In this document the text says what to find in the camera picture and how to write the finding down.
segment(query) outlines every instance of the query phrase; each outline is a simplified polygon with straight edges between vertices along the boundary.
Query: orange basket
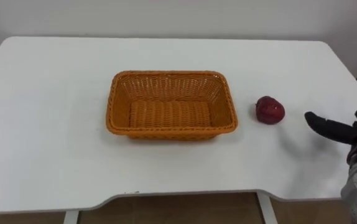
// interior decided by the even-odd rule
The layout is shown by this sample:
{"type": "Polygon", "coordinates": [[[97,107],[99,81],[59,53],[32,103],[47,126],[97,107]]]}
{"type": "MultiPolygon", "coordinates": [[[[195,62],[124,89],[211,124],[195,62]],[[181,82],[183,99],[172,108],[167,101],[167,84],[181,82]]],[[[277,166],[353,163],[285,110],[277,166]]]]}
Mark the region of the orange basket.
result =
{"type": "Polygon", "coordinates": [[[238,125],[225,77],[210,71],[124,71],[111,86],[106,126],[137,139],[205,140],[238,125]]]}

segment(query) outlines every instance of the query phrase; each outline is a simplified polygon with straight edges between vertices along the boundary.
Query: table leg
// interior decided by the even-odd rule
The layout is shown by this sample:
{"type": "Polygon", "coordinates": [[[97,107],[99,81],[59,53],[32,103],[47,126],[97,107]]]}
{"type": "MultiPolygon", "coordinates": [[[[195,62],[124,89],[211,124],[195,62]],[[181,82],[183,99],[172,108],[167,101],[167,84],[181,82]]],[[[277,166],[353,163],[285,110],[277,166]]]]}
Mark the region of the table leg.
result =
{"type": "Polygon", "coordinates": [[[72,210],[65,212],[64,224],[77,224],[79,210],[72,210]]]}
{"type": "Polygon", "coordinates": [[[257,192],[257,197],[259,199],[259,204],[261,207],[261,212],[263,214],[263,219],[265,224],[278,224],[276,214],[272,208],[270,197],[268,195],[257,192]]]}

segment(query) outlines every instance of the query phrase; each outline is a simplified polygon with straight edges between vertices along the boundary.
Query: red apple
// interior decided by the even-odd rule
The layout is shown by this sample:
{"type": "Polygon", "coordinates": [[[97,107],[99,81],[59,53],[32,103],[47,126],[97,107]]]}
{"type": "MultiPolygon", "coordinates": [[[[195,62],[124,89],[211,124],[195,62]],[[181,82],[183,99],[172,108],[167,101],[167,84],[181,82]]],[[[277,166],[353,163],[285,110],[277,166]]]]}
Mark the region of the red apple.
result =
{"type": "Polygon", "coordinates": [[[276,99],[263,96],[256,103],[257,120],[264,124],[276,124],[285,116],[285,109],[276,99]]]}

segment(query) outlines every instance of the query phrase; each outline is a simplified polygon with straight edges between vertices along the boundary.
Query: table top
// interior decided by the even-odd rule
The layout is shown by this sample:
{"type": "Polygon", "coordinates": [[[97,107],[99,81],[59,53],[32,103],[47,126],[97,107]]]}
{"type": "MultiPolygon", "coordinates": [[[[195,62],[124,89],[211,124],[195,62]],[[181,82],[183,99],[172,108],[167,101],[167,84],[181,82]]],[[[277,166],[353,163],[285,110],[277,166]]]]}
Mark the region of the table top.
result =
{"type": "Polygon", "coordinates": [[[93,208],[132,194],[263,190],[337,198],[349,146],[315,134],[306,111],[355,120],[357,82],[323,42],[11,37],[0,46],[0,212],[93,208]],[[135,141],[109,133],[122,70],[214,70],[239,125],[211,141],[135,141]],[[269,126],[254,104],[286,110],[269,126]]]}

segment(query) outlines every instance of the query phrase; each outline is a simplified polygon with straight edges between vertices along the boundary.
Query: white wall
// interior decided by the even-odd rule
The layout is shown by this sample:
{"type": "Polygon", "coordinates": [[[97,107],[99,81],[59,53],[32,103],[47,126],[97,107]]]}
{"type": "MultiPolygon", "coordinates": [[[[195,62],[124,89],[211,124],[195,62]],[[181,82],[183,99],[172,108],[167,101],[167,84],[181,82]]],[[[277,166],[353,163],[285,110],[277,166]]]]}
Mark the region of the white wall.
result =
{"type": "Polygon", "coordinates": [[[357,0],[0,0],[11,35],[322,40],[357,75],[357,0]]]}

